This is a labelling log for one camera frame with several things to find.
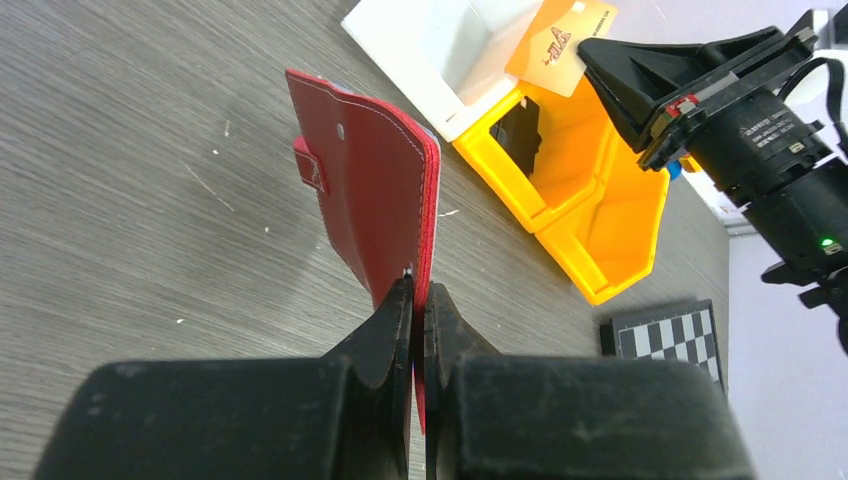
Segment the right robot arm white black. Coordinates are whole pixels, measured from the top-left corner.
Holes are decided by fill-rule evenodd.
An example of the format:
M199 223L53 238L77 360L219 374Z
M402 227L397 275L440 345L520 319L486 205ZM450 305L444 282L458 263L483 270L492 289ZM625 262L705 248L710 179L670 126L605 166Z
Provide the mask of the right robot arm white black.
M639 167L691 156L779 257L770 284L829 307L847 337L847 130L843 64L808 28L706 44L589 38L585 75Z

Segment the orange gold credit card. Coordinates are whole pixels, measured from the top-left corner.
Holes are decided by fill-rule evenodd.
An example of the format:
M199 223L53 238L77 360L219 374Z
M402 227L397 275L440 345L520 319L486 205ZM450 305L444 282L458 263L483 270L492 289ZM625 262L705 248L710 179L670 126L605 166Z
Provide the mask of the orange gold credit card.
M571 96L586 69L577 46L586 39L605 37L617 14L617 7L601 1L544 1L505 72L554 94Z

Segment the red card holder wallet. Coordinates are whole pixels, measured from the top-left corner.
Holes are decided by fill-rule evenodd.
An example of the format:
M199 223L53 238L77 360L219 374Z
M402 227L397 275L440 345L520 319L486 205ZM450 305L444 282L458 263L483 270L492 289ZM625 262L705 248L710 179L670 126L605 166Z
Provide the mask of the red card holder wallet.
M379 307L412 278L413 332L429 296L441 168L438 138L400 108L299 70L285 73L300 134L293 151L328 240Z

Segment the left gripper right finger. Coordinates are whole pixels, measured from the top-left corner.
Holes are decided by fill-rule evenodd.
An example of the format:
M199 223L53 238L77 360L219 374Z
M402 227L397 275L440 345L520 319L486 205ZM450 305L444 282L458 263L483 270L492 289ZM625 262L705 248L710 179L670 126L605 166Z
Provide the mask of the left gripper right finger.
M430 479L752 479L724 394L683 362L499 352L431 285Z

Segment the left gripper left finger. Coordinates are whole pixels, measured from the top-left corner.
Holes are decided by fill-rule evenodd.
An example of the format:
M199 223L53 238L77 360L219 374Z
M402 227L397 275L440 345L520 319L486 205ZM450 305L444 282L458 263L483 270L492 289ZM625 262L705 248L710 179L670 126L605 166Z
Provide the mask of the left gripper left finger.
M60 416L38 479L404 479L413 285L318 357L124 361Z

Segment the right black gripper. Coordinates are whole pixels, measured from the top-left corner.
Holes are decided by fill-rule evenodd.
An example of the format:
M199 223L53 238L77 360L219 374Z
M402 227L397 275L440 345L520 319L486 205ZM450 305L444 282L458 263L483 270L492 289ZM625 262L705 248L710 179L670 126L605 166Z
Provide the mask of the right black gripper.
M642 169L660 170L685 151L736 206L824 207L832 151L785 103L812 68L816 40L811 28L768 27L706 44L590 38L577 53Z

